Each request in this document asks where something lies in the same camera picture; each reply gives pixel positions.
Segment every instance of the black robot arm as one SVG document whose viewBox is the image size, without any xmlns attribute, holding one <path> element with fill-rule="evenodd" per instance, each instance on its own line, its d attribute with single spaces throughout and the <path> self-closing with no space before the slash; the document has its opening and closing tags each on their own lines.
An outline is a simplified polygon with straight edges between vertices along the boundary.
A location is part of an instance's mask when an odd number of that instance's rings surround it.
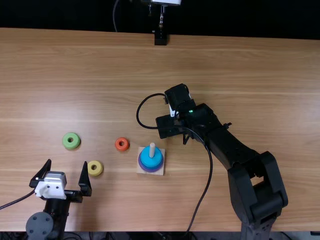
<svg viewBox="0 0 320 240">
<path fill-rule="evenodd" d="M 44 210 L 33 214 L 26 223 L 29 240 L 62 240 L 70 203 L 82 203 L 83 197 L 92 194 L 86 161 L 78 182 L 80 190 L 65 190 L 65 173 L 50 170 L 51 160 L 48 159 L 29 184 L 36 195 L 46 201 Z"/>
<path fill-rule="evenodd" d="M 288 205 L 275 157 L 241 143 L 228 131 L 231 123 L 221 124 L 206 104 L 195 104 L 186 85 L 165 91 L 165 98 L 170 114 L 156 118 L 160 138 L 182 134 L 183 144 L 189 138 L 200 142 L 192 133 L 196 132 L 228 172 L 231 203 L 242 222 L 241 240 L 269 240 L 273 223 Z M 253 185 L 253 177 L 263 180 Z"/>
</svg>

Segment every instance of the green ring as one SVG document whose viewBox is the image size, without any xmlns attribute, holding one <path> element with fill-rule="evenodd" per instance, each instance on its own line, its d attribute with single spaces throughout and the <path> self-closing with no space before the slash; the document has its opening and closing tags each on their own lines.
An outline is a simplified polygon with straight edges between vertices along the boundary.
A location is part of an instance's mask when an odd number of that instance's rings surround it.
<svg viewBox="0 0 320 240">
<path fill-rule="evenodd" d="M 69 150 L 76 149 L 80 145 L 80 142 L 80 137 L 73 132 L 68 132 L 62 138 L 63 146 Z"/>
</svg>

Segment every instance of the wooden table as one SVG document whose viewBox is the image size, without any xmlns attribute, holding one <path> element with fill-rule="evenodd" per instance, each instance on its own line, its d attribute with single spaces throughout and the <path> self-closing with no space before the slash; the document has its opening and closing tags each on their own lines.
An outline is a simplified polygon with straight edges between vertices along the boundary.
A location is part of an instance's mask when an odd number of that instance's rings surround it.
<svg viewBox="0 0 320 240">
<path fill-rule="evenodd" d="M 250 148 L 277 159 L 289 198 L 274 231 L 320 229 L 320 41 L 92 31 L 0 29 L 0 205 L 31 189 L 48 158 L 78 189 L 84 161 L 99 160 L 92 197 L 71 204 L 66 231 L 184 231 L 205 187 L 209 160 L 196 141 L 161 140 L 136 121 L 139 103 L 185 83 Z M 168 114 L 150 99 L 141 120 Z M 82 143 L 66 150 L 62 137 Z M 118 152 L 115 140 L 130 148 Z M 165 175 L 136 174 L 138 147 L 166 150 Z M 35 196 L 0 211 L 0 231 L 23 231 L 44 209 Z M 213 179 L 193 231 L 240 231 L 227 172 L 214 158 Z"/>
</svg>

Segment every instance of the wire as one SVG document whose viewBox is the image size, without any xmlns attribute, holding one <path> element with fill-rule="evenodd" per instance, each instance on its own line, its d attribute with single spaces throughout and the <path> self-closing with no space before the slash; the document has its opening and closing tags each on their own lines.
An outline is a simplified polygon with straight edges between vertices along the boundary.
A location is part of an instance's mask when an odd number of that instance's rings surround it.
<svg viewBox="0 0 320 240">
<path fill-rule="evenodd" d="M 32 190 L 31 192 L 29 192 L 27 195 L 25 195 L 25 196 L 23 196 L 23 197 L 20 197 L 19 199 L 14 200 L 14 201 L 12 201 L 12 202 L 9 202 L 9 203 L 7 203 L 7 204 L 5 204 L 5 205 L 0 206 L 0 210 L 5 209 L 5 208 L 7 208 L 7 207 L 9 207 L 9 206 L 11 206 L 11 205 L 13 205 L 13 204 L 17 204 L 17 203 L 21 202 L 22 200 L 25 200 L 26 198 L 28 198 L 28 197 L 30 197 L 32 194 L 34 194 L 34 192 L 35 192 L 35 190 L 33 189 L 33 190 Z"/>
<path fill-rule="evenodd" d="M 137 110 L 136 110 L 136 120 L 138 122 L 138 124 L 140 124 L 141 127 L 145 128 L 145 129 L 159 129 L 157 126 L 146 126 L 144 125 L 140 120 L 139 120 L 139 112 L 140 112 L 140 109 L 142 107 L 142 105 L 150 98 L 152 97 L 155 97 L 155 96 L 163 96 L 163 97 L 166 97 L 166 95 L 164 95 L 163 93 L 155 93 L 155 94 L 152 94 L 150 96 L 147 96 L 138 106 Z"/>
<path fill-rule="evenodd" d="M 181 125 L 176 125 L 176 126 L 171 126 L 171 127 L 157 127 L 157 126 L 147 126 L 147 125 L 144 125 L 140 119 L 139 119 L 139 112 L 140 112 L 140 109 L 142 107 L 142 105 L 150 98 L 152 97 L 155 97 L 155 96 L 164 96 L 166 97 L 166 95 L 164 95 L 163 93 L 155 93 L 155 94 L 152 94 L 150 96 L 147 96 L 138 106 L 137 110 L 136 110 L 136 120 L 137 122 L 139 123 L 140 126 L 142 126 L 143 128 L 145 129 L 158 129 L 158 130 L 165 130 L 165 129 L 176 129 L 176 128 L 181 128 L 181 129 L 185 129 L 185 130 L 188 130 L 190 132 L 192 132 L 200 141 L 201 143 L 203 144 L 203 146 L 205 147 L 205 149 L 207 150 L 208 152 L 208 155 L 209 155 L 209 161 L 210 161 L 210 170 L 209 170 L 209 177 L 208 177 L 208 181 L 205 185 L 205 188 L 204 188 L 204 191 L 195 207 L 195 210 L 193 212 L 193 215 L 192 215 L 192 218 L 191 218 L 191 221 L 190 221 L 190 224 L 189 224 L 189 227 L 188 229 L 185 231 L 183 237 L 185 237 L 190 229 L 191 229 L 191 226 L 192 224 L 194 223 L 194 220 L 195 220 L 195 217 L 196 217 L 196 214 L 197 214 L 197 211 L 200 207 L 200 204 L 202 202 L 202 200 L 204 199 L 207 191 L 208 191 L 208 188 L 209 188 L 209 185 L 210 185 L 210 182 L 211 182 L 211 179 L 212 179 L 212 173 L 213 173 L 213 168 L 214 168 L 214 164 L 213 164 L 213 159 L 212 159 L 212 156 L 211 156 L 211 152 L 209 150 L 209 147 L 206 145 L 205 141 L 202 139 L 202 137 L 200 137 L 195 131 L 193 131 L 192 129 L 186 127 L 186 126 L 181 126 Z"/>
<path fill-rule="evenodd" d="M 108 235 L 112 238 L 112 240 L 115 240 L 114 237 L 112 236 L 111 232 L 108 231 Z"/>
<path fill-rule="evenodd" d="M 281 231 L 280 233 L 282 233 L 283 235 L 285 235 L 289 240 L 292 240 L 292 238 L 289 237 L 288 234 L 286 234 L 284 231 Z"/>
<path fill-rule="evenodd" d="M 116 8 L 117 8 L 117 5 L 119 3 L 119 0 L 115 0 L 114 2 L 114 5 L 113 5 L 113 10 L 112 10 L 112 21 L 113 21 L 113 27 L 114 27 L 114 31 L 115 32 L 118 32 L 117 30 L 117 25 L 116 25 Z"/>
<path fill-rule="evenodd" d="M 190 233 L 191 233 L 191 239 L 193 237 L 195 240 L 198 240 L 198 238 L 196 237 L 196 235 L 193 232 L 190 232 Z"/>
<path fill-rule="evenodd" d="M 66 234 L 74 234 L 74 235 L 76 235 L 80 240 L 82 240 L 82 237 L 79 235 L 79 234 L 77 234 L 77 233 L 75 233 L 75 232 L 73 232 L 73 231 L 67 231 L 67 232 L 65 232 Z"/>
</svg>

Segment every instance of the orange ring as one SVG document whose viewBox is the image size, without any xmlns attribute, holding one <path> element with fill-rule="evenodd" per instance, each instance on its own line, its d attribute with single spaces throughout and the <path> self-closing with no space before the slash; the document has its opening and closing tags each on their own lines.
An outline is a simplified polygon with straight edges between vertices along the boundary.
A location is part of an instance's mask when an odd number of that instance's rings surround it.
<svg viewBox="0 0 320 240">
<path fill-rule="evenodd" d="M 120 137 L 115 141 L 114 145 L 119 152 L 123 152 L 129 148 L 129 141 L 124 137 Z"/>
</svg>

